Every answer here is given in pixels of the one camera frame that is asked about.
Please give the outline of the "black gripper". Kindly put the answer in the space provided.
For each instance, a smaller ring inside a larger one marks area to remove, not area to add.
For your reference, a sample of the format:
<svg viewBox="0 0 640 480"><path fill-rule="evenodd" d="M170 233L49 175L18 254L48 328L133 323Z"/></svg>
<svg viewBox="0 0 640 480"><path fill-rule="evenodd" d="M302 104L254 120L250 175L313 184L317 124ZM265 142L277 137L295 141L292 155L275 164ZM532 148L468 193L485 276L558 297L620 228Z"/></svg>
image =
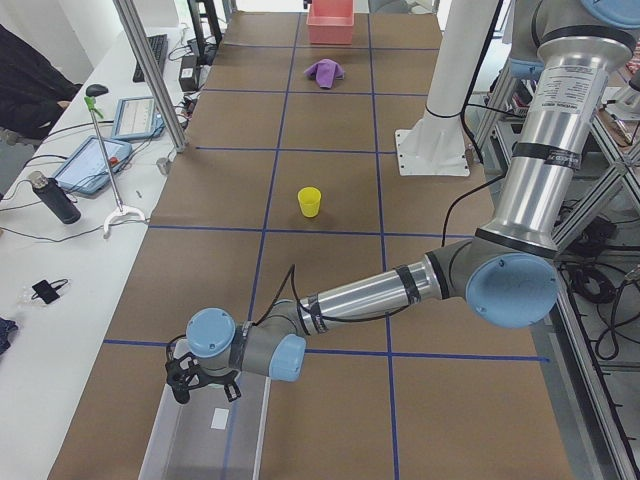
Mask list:
<svg viewBox="0 0 640 480"><path fill-rule="evenodd" d="M191 391L209 385L222 386L229 402L234 402L242 397L241 390L236 383L238 371L231 370L226 374L209 374L196 361L196 357L192 353L186 353L178 358L168 354L165 370L166 384L171 388L174 399L179 404L187 404L190 401Z"/></svg>

